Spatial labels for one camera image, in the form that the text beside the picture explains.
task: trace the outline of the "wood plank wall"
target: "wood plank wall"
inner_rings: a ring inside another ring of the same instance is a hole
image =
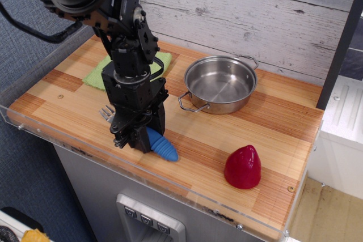
[[[140,0],[160,39],[322,85],[353,0]]]

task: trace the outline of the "control panel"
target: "control panel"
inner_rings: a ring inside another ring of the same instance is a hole
[[[117,208],[126,236],[132,242],[186,242],[185,226],[177,219],[123,194],[117,195]]]

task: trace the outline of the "green sponge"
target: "green sponge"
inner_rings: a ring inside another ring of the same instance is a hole
[[[164,63],[164,72],[158,77],[158,78],[160,78],[163,76],[165,71],[168,69],[171,59],[172,59],[172,55],[170,53],[158,52],[155,56]],[[111,62],[111,58],[109,56],[107,56],[105,59],[100,61],[100,63],[82,80],[82,82],[88,86],[95,87],[97,89],[105,91],[101,72],[102,72],[103,68],[109,64],[109,62]],[[155,72],[159,71],[160,69],[161,69],[161,67],[155,62],[153,62],[153,64],[150,65],[151,74],[154,74]]]

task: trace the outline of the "metal pot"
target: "metal pot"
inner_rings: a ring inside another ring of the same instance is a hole
[[[255,62],[251,68],[239,57]],[[204,111],[213,114],[228,114],[240,110],[250,99],[257,85],[255,69],[258,63],[252,56],[210,56],[192,63],[184,74],[188,92],[179,96],[180,107],[185,111]],[[182,98],[191,97],[198,109],[183,106]]]

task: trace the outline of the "wooden countertop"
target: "wooden countertop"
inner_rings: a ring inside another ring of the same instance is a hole
[[[297,189],[302,181],[323,116],[315,108],[321,87],[257,69],[258,86],[241,110],[222,116],[187,112],[178,103],[187,91],[184,72],[206,54],[163,42],[159,46],[173,56],[164,75],[170,94],[164,103],[164,136],[178,151],[176,163],[113,145],[109,123],[98,112],[108,104],[107,95],[82,83],[107,55],[97,37],[12,104],[8,116],[58,145],[173,192],[231,224],[241,223],[266,240],[277,240],[297,195],[288,187]],[[188,97],[183,104],[193,107]],[[226,182],[223,169],[229,154],[246,145],[260,156],[262,178],[257,187],[240,190]]]

